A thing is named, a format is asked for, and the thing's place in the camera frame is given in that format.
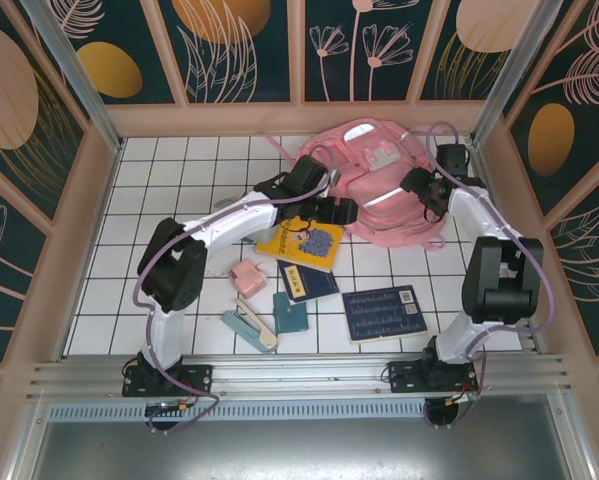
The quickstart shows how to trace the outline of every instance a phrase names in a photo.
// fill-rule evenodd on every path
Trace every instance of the gold circle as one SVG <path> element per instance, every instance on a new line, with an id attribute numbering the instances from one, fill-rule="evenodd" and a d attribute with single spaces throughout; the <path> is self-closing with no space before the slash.
<path id="1" fill-rule="evenodd" d="M 28 141 L 37 124 L 35 72 L 17 44 L 0 30 L 0 148 Z"/>
<path id="2" fill-rule="evenodd" d="M 462 0 L 457 35 L 470 50 L 482 53 L 512 49 L 537 0 Z"/>
<path id="3" fill-rule="evenodd" d="M 139 67 L 116 45 L 87 43 L 77 50 L 77 56 L 98 92 L 113 98 L 128 98 L 141 90 Z"/>
<path id="4" fill-rule="evenodd" d="M 270 18 L 270 0 L 172 0 L 172 6 L 188 30 L 213 43 L 235 43 L 240 37 L 228 19 L 224 2 L 235 23 L 241 18 L 251 36 L 264 29 Z"/>
<path id="5" fill-rule="evenodd" d="M 568 158 L 575 139 L 575 121 L 566 107 L 544 105 L 537 112 L 528 135 L 528 159 L 542 177 L 557 173 Z"/>

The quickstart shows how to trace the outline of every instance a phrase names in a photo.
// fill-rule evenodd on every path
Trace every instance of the white tiled floor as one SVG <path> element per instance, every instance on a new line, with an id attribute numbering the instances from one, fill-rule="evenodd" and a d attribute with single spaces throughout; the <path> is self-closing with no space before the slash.
<path id="1" fill-rule="evenodd" d="M 294 155 L 309 138 L 274 137 Z M 144 341 L 146 312 L 132 303 L 137 265 L 156 225 L 166 217 L 188 221 L 211 205 L 238 198 L 256 183 L 288 170 L 263 137 L 131 138 L 91 262 L 85 291 L 66 347 L 67 354 L 134 354 Z M 460 292 L 472 245 L 450 220 L 438 251 L 421 247 L 380 248 L 345 239 L 333 268 L 341 292 L 412 285 L 424 312 L 427 335 L 352 345 L 341 295 L 308 302 L 310 329 L 279 338 L 278 354 L 419 352 L 461 308 Z M 283 291 L 276 261 L 252 246 L 232 245 L 206 265 L 206 279 L 189 309 L 181 344 L 185 353 L 259 354 L 221 321 L 234 309 L 229 268 L 249 258 L 268 275 L 268 285 L 247 303 L 274 329 L 272 295 Z M 488 350 L 519 350 L 515 334 L 499 333 Z"/>

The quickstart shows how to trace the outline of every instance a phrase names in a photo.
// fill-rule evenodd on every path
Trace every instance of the metal base plate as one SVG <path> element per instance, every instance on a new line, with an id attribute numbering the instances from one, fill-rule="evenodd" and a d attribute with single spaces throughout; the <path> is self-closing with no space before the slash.
<path id="1" fill-rule="evenodd" d="M 184 384 L 189 383 L 197 390 L 210 392 L 212 365 L 183 365 L 178 372 L 177 379 Z M 154 382 L 149 376 L 143 374 L 140 367 L 135 365 L 126 368 L 121 395 L 141 398 L 187 397 L 189 393 L 167 381 Z"/>
<path id="2" fill-rule="evenodd" d="M 424 380 L 422 361 L 388 363 L 388 378 L 392 393 L 457 392 L 463 390 L 463 382 L 477 390 L 477 375 L 472 363 L 445 364 L 443 369 L 428 375 Z"/>

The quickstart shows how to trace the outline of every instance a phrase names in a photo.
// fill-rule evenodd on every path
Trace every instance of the dark blue book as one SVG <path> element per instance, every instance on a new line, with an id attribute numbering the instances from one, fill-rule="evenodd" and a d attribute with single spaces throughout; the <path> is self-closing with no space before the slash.
<path id="1" fill-rule="evenodd" d="M 277 263 L 291 303 L 301 303 L 339 293 L 332 272 L 326 273 L 283 260 L 278 260 Z"/>
<path id="2" fill-rule="evenodd" d="M 428 331 L 411 286 L 344 293 L 353 344 L 421 335 Z"/>

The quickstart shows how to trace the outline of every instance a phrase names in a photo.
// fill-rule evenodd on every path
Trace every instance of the book cover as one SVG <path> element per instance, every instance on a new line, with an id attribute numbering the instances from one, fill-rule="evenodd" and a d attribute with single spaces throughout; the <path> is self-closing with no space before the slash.
<path id="1" fill-rule="evenodd" d="M 290 303 L 301 303 L 339 293 L 332 272 L 322 272 L 283 260 L 277 260 L 277 263 Z"/>
<path id="2" fill-rule="evenodd" d="M 313 222 L 308 230 L 302 230 L 306 226 L 307 223 L 299 217 L 282 222 L 272 240 L 257 244 L 255 251 L 279 260 L 329 272 L 335 261 L 343 228 Z"/>
<path id="3" fill-rule="evenodd" d="M 428 331 L 411 286 L 344 293 L 353 344 L 421 335 Z"/>

